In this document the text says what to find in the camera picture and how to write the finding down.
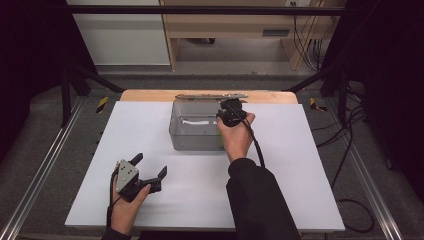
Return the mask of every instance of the metal frame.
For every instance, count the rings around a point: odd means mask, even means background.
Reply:
[[[44,7],[47,13],[64,13],[64,14],[217,14],[217,15],[298,15],[298,16],[349,16],[363,14],[363,11],[356,9],[346,8],[299,8],[299,7],[216,7],[216,6],[90,6],[90,5],[46,5]],[[331,65],[329,68],[322,70],[320,73],[312,76],[306,81],[299,85],[296,85],[289,89],[289,91],[297,92],[303,87],[312,84],[313,82],[327,76],[335,70],[340,70],[339,64],[337,67]],[[114,86],[113,84],[103,80],[97,75],[93,75],[90,72],[84,71],[84,69],[78,68],[77,71],[82,72],[84,75],[88,75],[99,83],[107,86],[108,88],[115,91],[122,91],[121,88]],[[64,110],[69,111],[69,85],[66,79],[66,70],[63,71],[62,75],[62,90],[64,94],[63,101]],[[9,219],[7,225],[3,228],[0,238],[1,239],[15,239],[18,232],[28,215],[33,203],[35,202],[38,193],[44,184],[50,169],[52,168],[61,147],[63,146],[70,130],[72,129],[75,120],[78,117],[83,100],[80,99],[74,107],[75,111],[72,115],[64,112],[64,122],[56,140],[51,146],[47,156],[45,157],[40,169],[30,184],[25,196],[20,202],[19,206],[15,210],[12,217]],[[380,222],[381,228],[385,233],[387,239],[402,239],[399,229],[393,220],[390,211],[388,210],[383,198],[381,197],[373,179],[371,178],[368,170],[362,162],[360,155],[353,146],[351,151],[353,157],[353,165],[357,172],[357,175],[361,181],[362,186],[367,194],[367,197],[374,209],[374,212]]]

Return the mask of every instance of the gray box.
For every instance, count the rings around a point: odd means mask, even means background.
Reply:
[[[219,108],[219,102],[215,100],[176,99],[169,124],[174,149],[224,151],[216,125]]]

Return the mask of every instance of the gray floor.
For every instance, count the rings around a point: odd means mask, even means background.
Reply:
[[[303,72],[292,72],[287,69],[288,63],[284,55],[273,54],[281,51],[278,42],[237,41],[217,39],[216,45],[205,46],[207,43],[203,43],[201,39],[187,40],[182,44],[182,49],[187,48],[187,50],[180,53],[178,68],[175,72],[159,68],[143,71],[140,70],[141,68],[137,70],[128,68],[130,72],[128,69],[122,72],[123,68],[118,69],[119,71],[112,71],[109,68],[103,72],[103,76],[124,88],[281,90],[313,74],[313,71],[307,69],[302,70]],[[237,46],[249,44],[255,47],[244,48],[243,54],[240,55],[238,52],[240,49]],[[208,54],[208,50],[204,48],[214,49],[214,54]],[[269,51],[269,48],[273,48],[275,52]],[[120,97],[120,94],[113,93],[92,81],[89,83],[93,90],[89,97],[84,98],[81,114],[23,222],[18,237],[20,239],[47,239],[46,235],[56,239],[64,239],[64,236],[73,236],[70,239],[76,239],[75,236],[98,238],[103,232],[102,229],[77,230],[64,226],[72,200],[78,192],[92,154],[96,151],[97,142],[101,139],[101,133],[113,109],[113,103]],[[361,91],[360,84],[355,82],[351,84]],[[319,107],[330,107],[328,103],[334,100],[321,98],[318,93],[319,86],[320,82],[317,82],[297,93],[311,129],[322,128],[336,121],[330,111],[310,108],[310,98],[314,98]],[[96,113],[98,103],[103,96],[108,96],[109,100],[103,112]],[[357,105],[354,99],[349,98],[350,109]],[[61,114],[59,88],[41,93],[33,99],[31,114],[0,167],[0,197],[3,199],[0,208],[0,226],[5,226],[36,175],[59,131]],[[337,130],[337,125],[332,125],[323,130],[313,131],[313,136],[318,144],[329,139]],[[366,121],[358,121],[354,124],[354,144],[375,180],[403,238],[424,239],[423,204],[414,195],[401,172],[387,169],[384,154]],[[331,181],[345,151],[343,139],[318,150],[327,177]],[[352,163],[349,156],[334,188],[335,198],[354,199],[372,209]],[[369,226],[368,215],[357,205],[343,204],[340,212],[345,223],[354,228]],[[327,237],[328,239],[386,239],[378,221],[369,233],[346,230],[328,234]],[[304,234],[304,239],[324,238],[322,233]]]

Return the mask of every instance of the wall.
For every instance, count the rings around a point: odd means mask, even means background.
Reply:
[[[69,5],[159,5],[156,0],[67,0]],[[160,15],[74,14],[95,65],[169,65]]]

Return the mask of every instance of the table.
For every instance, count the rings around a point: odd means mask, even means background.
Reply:
[[[276,176],[299,231],[344,230],[303,107],[296,104],[296,96],[284,92],[237,92],[249,95],[243,108],[256,114],[252,127],[265,164]],[[141,179],[156,177],[165,165],[168,175],[162,182],[162,191],[146,199],[135,221],[136,227],[145,230],[234,230],[225,189],[229,179],[225,152],[176,151],[172,147],[168,132],[171,100],[180,93],[191,91],[127,90],[123,93],[65,225],[104,227],[110,174],[116,161],[131,160],[143,152],[144,159],[136,166]],[[274,99],[274,103],[263,103],[269,98]],[[250,148],[248,157],[258,164],[254,147]]]

